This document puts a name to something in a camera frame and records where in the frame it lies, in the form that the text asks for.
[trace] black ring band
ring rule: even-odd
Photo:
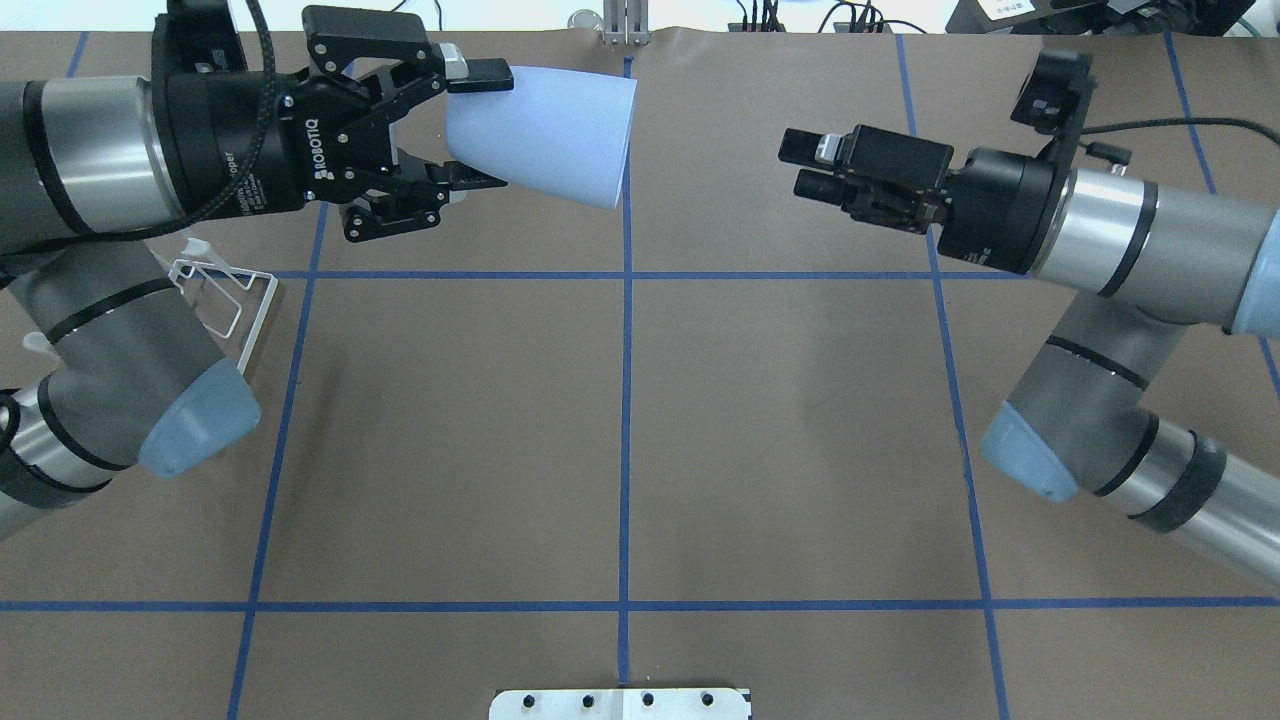
[[[58,176],[58,164],[54,163],[54,154],[49,150],[49,133],[45,131],[45,82],[29,82],[22,91],[22,119],[27,128],[27,149],[36,163],[36,173],[45,186],[45,195],[54,204],[58,215],[67,223],[67,227],[76,234],[93,234],[93,228],[88,227],[84,218],[76,211],[63,178]]]
[[[1107,284],[1098,291],[1100,297],[1111,297],[1120,290],[1124,281],[1129,279],[1129,272],[1138,263],[1138,255],[1147,246],[1147,236],[1151,234],[1151,223],[1156,219],[1156,200],[1158,187],[1153,182],[1142,183],[1142,210],[1138,211],[1138,224],[1133,227],[1133,236],[1129,238],[1129,247],[1125,249],[1116,272],[1111,274]]]
[[[1181,528],[1204,507],[1210,497],[1213,497],[1219,483],[1222,482],[1222,471],[1226,470],[1226,450],[1207,437],[1192,433],[1192,438],[1196,441],[1192,459],[1187,461],[1174,487],[1169,488],[1169,495],[1149,510],[1130,515],[1130,520],[1137,520],[1161,534],[1171,533]]]
[[[0,391],[0,407],[8,411],[4,419],[4,430],[0,430],[0,452],[9,450],[9,443],[18,436],[18,428],[22,425],[22,405],[13,397],[14,392],[12,389]]]
[[[1111,478],[1111,482],[1093,491],[1093,495],[1106,497],[1123,486],[1124,482],[1129,479],[1129,475],[1133,475],[1133,471],[1138,469],[1138,464],[1147,456],[1147,452],[1151,451],[1151,446],[1155,445],[1156,434],[1158,433],[1160,418],[1152,413],[1147,418],[1147,432],[1142,434],[1142,441],[1138,442],[1138,447],[1135,447],[1133,455],[1129,456],[1129,461],[1124,464],[1124,468],[1121,468],[1119,473],[1116,473],[1116,477]]]
[[[1124,379],[1129,380],[1130,383],[1133,383],[1138,389],[1140,389],[1143,392],[1146,392],[1147,391],[1147,386],[1151,384],[1147,380],[1147,378],[1139,375],[1138,373],[1134,373],[1133,370],[1130,370],[1129,368],[1125,368],[1120,363],[1116,363],[1115,360],[1107,357],[1106,355],[1102,355],[1101,352],[1097,352],[1094,350],[1084,347],[1083,345],[1071,342],[1071,341],[1066,340],[1065,337],[1059,337],[1056,334],[1048,336],[1048,340],[1044,341],[1044,345],[1052,345],[1053,347],[1061,347],[1062,350],[1070,352],[1071,355],[1076,355],[1079,357],[1083,357],[1084,360],[1088,360],[1089,363],[1093,363],[1094,365],[1102,368],[1103,370],[1107,370],[1108,373],[1115,373],[1115,374],[1120,375],[1121,378],[1124,378]]]
[[[83,310],[68,315],[60,323],[54,325],[47,333],[45,333],[45,337],[49,338],[50,345],[56,345],[58,341],[101,318],[102,315],[106,315],[111,310],[116,310],[129,302],[133,302],[134,300],[140,300],[156,292],[174,290],[175,287],[177,286],[169,282],[169,278],[155,278],[145,283],[138,283],[133,287],[122,290],[110,297],[104,297]]]
[[[86,495],[95,493],[108,486],[78,488],[59,483],[49,475],[23,462],[13,450],[0,452],[0,493],[40,510],[56,510],[81,501]]]
[[[101,468],[104,470],[111,470],[113,473],[119,473],[120,470],[128,470],[128,465],[116,465],[109,460],[104,460],[97,455],[93,455],[83,445],[76,442],[67,428],[63,425],[61,420],[54,413],[54,405],[49,398],[49,375],[40,380],[36,387],[36,400],[40,402],[40,414],[45,418],[45,424],[49,425],[49,430],[54,433],[54,437],[61,442],[67,450],[70,450],[77,457],[93,465],[95,468]]]

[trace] black cable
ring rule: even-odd
[[[401,0],[394,8],[390,9],[390,12],[399,12],[399,9],[406,4],[408,4],[408,0]],[[435,0],[435,22],[440,27],[440,32],[444,32],[444,10],[440,9],[440,0]]]
[[[876,27],[878,27],[879,29],[877,29],[876,32],[884,32],[884,26],[906,26],[906,27],[916,29],[916,31],[919,31],[919,32],[922,32],[924,35],[929,35],[929,31],[924,29],[923,27],[920,27],[920,26],[918,26],[915,23],[909,23],[906,20],[878,20],[876,23]]]
[[[836,10],[838,10],[841,8],[849,8],[850,9],[849,10],[849,26],[850,26],[850,31],[852,31],[852,26],[855,23],[858,23],[858,8],[870,8],[877,14],[879,14],[879,10],[876,9],[876,8],[873,8],[870,3],[861,4],[861,3],[850,3],[849,0],[838,0],[835,5],[831,6],[829,10],[827,10],[827,14],[822,18],[822,24],[818,26],[818,32],[822,32],[822,31],[827,29],[827,20],[829,20],[831,15],[836,14]]]
[[[18,405],[18,401],[13,397],[14,392],[17,391],[0,391],[0,407],[9,411],[5,416],[4,430],[0,430],[0,454],[6,452],[9,450],[9,443],[12,443],[13,438],[18,436],[18,423],[22,418],[22,406]]]
[[[867,6],[863,8],[863,14],[858,15],[858,23],[854,24],[854,27],[851,27],[850,29],[852,32],[867,32],[867,28],[870,27],[867,23],[867,20],[873,17],[872,15],[872,10],[876,10],[876,6],[872,5],[870,3],[868,3]]]
[[[257,115],[253,119],[253,136],[250,141],[248,150],[244,152],[244,161],[241,163],[239,169],[237,169],[236,174],[232,176],[227,187],[215,195],[212,200],[200,206],[195,213],[178,218],[177,220],[128,232],[95,233],[61,240],[50,240],[36,243],[33,247],[23,251],[23,254],[61,250],[79,242],[133,242],[137,240],[147,240],[178,232],[182,228],[193,225],[212,215],[219,208],[223,206],[223,204],[230,200],[233,195],[244,187],[244,183],[248,182],[250,174],[253,172],[253,165],[257,164],[259,155],[262,154],[262,143],[266,142],[266,133],[270,131],[271,122],[275,115],[276,88],[275,49],[271,46],[271,36],[266,29],[266,18],[262,17],[262,8],[259,5],[257,0],[244,0],[244,4],[248,5],[250,15],[253,17],[253,29],[257,31],[257,40],[262,47],[262,91],[259,94]]]
[[[1153,120],[1134,120],[1110,126],[1094,126],[1082,129],[1080,135],[1098,135],[1105,132],[1119,132],[1123,129],[1160,128],[1171,126],[1230,126],[1244,128],[1253,131],[1280,146],[1280,132],[1276,132],[1263,124],[1242,120],[1239,118],[1157,118]]]
[[[750,19],[748,19],[746,5],[742,5],[742,0],[737,0],[737,6],[742,8],[742,32],[780,32],[782,24],[778,22],[778,1],[764,0],[762,6],[756,0],[753,0]]]

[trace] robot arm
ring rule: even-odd
[[[1280,479],[1138,407],[1187,327],[1280,336],[1275,208],[1124,177],[1128,152],[1073,168],[1093,90],[1089,59],[1044,51],[1012,119],[1052,141],[1036,158],[954,149],[859,126],[788,129],[795,193],[855,220],[924,233],[938,252],[1079,291],[982,441],[1033,491],[1080,487],[1129,518],[1280,588]]]
[[[311,63],[273,74],[266,104],[225,0],[169,1],[150,82],[0,82],[0,287],[64,364],[0,406],[0,538],[137,462],[180,474],[259,421],[234,364],[134,238],[324,200],[344,205],[343,234],[360,242],[434,227],[451,193],[506,184],[392,138],[436,95],[511,90],[506,60],[430,42],[416,15],[310,6],[303,26]],[[394,63],[346,74],[362,58]]]

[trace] blue tape line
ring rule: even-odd
[[[623,204],[625,215],[630,206]],[[271,270],[283,281],[932,281],[941,275],[945,281],[1028,281],[1029,275],[1000,272],[940,273],[920,270],[568,270],[568,272],[517,272],[517,270]]]
[[[632,601],[636,612],[887,612],[982,610],[980,600],[721,600]]]
[[[236,720],[239,715],[239,698],[244,691],[244,669],[248,666],[248,646],[253,639],[253,620],[257,614],[253,606],[244,611],[244,625],[241,628],[241,646],[236,655],[236,676],[232,679],[232,696],[227,701],[227,717]]]
[[[84,55],[84,45],[88,42],[88,31],[82,32],[79,40],[76,41],[76,51],[72,53],[72,61],[67,65],[67,77],[76,77],[76,72],[79,70],[81,56]]]
[[[0,612],[244,612],[247,602],[150,600],[12,600]]]
[[[262,569],[266,565],[266,547],[271,537],[271,520],[275,514],[275,495],[280,484],[280,470],[284,466],[284,446],[289,438],[289,420],[293,418],[293,400],[297,395],[298,370],[302,366],[302,348],[306,345],[307,324],[311,319],[311,301],[315,297],[316,269],[320,266],[320,251],[324,246],[325,220],[329,217],[329,204],[320,206],[316,219],[315,242],[311,247],[312,277],[307,279],[302,295],[302,311],[298,316],[298,334],[293,341],[293,360],[289,364],[289,380],[284,392],[284,407],[280,410],[280,430],[275,439],[275,459],[271,461],[271,479],[266,486],[266,502],[262,507],[262,524],[257,536],[257,553],[253,557],[253,575],[250,580],[248,610],[244,611],[244,629],[241,634],[241,647],[236,657],[236,675],[232,680],[232,696],[227,705],[227,720],[236,720],[239,714],[241,691],[244,685],[244,671],[248,667],[248,650],[253,639],[253,618],[259,592],[262,588]]]
[[[1167,29],[1165,31],[1165,51],[1169,54],[1169,69],[1174,73],[1174,85],[1178,86],[1178,99],[1183,104],[1183,117],[1190,119],[1192,104],[1187,95],[1187,85],[1183,83],[1183,69],[1178,63],[1178,50],[1174,49],[1174,36]],[[1213,172],[1208,168],[1204,147],[1199,142],[1199,132],[1196,129],[1196,126],[1187,126],[1187,131],[1192,136],[1192,147],[1196,149],[1196,159],[1199,160],[1201,173],[1204,174],[1204,184],[1208,187],[1210,195],[1217,195],[1217,184],[1213,182]]]
[[[1280,607],[1274,597],[1076,597],[996,600],[997,610],[1093,610],[1160,607]]]
[[[106,601],[106,600],[15,600],[0,601],[0,612],[166,612],[212,614],[521,614],[521,612],[617,612],[622,603],[599,601],[500,601],[500,602],[401,602],[401,601]],[[978,611],[993,610],[1082,610],[1161,607],[1280,607],[1280,598],[1265,596],[1187,597],[1048,597],[1002,600],[631,600],[631,612],[887,612],[887,611]]]
[[[509,601],[509,602],[259,602],[259,612],[617,612],[618,603],[605,601]]]
[[[631,77],[635,58],[622,60],[622,77]],[[635,309],[635,256],[631,233],[631,152],[622,169],[622,424],[618,491],[618,685],[631,675],[631,337]]]
[[[1276,369],[1276,359],[1271,354],[1271,345],[1262,337],[1258,338],[1258,345],[1262,347],[1262,360],[1267,364],[1267,373],[1271,374],[1271,386],[1276,388],[1276,397],[1280,397],[1280,370]]]
[[[911,73],[906,63],[906,46],[902,36],[893,36],[897,45],[897,65],[902,76],[902,101],[906,105],[906,126],[911,136],[916,136],[915,105],[911,101]],[[960,455],[964,461],[965,489],[969,496],[969,528],[973,536],[973,553],[978,564],[978,585],[982,589],[983,616],[987,624],[987,647],[991,652],[991,674],[996,691],[996,706],[1001,720],[1009,720],[1009,698],[1005,692],[1005,670],[1000,653],[1000,635],[996,632],[996,611],[991,602],[991,578],[987,571],[987,550],[982,538],[982,516],[978,512],[978,492],[973,483],[973,461],[969,456],[969,433],[965,430],[964,406],[960,401],[960,382],[956,377],[955,352],[951,346],[951,328],[947,320],[946,299],[942,293],[942,270],[938,264],[938,250],[933,241],[932,228],[925,233],[925,246],[929,252],[929,269],[933,273],[933,304],[938,313],[938,329],[942,333],[942,354],[947,365],[947,386],[951,391],[951,416],[955,421],[960,442]]]

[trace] metal plate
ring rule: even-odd
[[[489,720],[591,717],[750,720],[751,693],[733,688],[506,691],[489,706]]]

